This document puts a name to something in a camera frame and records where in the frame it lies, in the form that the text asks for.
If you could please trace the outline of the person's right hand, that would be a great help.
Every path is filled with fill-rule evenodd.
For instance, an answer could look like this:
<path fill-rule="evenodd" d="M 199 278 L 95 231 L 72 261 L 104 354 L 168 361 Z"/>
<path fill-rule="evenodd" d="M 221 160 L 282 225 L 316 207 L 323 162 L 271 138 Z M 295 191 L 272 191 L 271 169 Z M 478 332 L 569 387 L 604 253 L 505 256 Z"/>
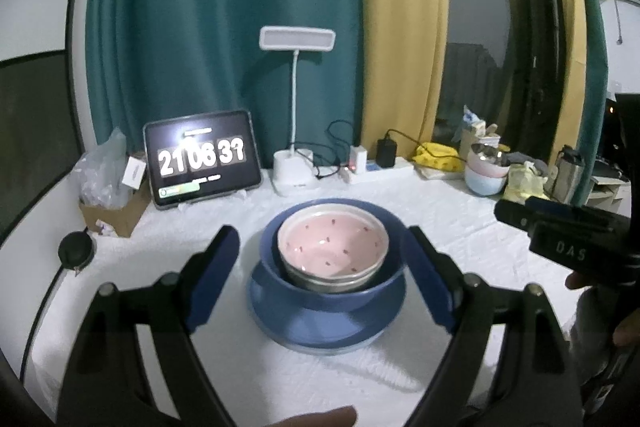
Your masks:
<path fill-rule="evenodd" d="M 611 353 L 639 340 L 639 283 L 597 283 L 573 272 L 565 286 L 582 289 L 568 338 L 579 379 L 586 381 L 605 369 Z"/>

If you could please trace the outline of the person's left hand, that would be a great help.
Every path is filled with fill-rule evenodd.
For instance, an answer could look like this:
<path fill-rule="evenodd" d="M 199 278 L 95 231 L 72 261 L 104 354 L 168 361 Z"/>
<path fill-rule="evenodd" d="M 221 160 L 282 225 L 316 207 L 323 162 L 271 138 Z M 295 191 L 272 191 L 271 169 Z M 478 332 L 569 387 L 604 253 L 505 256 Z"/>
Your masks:
<path fill-rule="evenodd" d="M 350 405 L 326 412 L 293 416 L 269 427 L 352 427 L 357 419 L 357 411 Z"/>

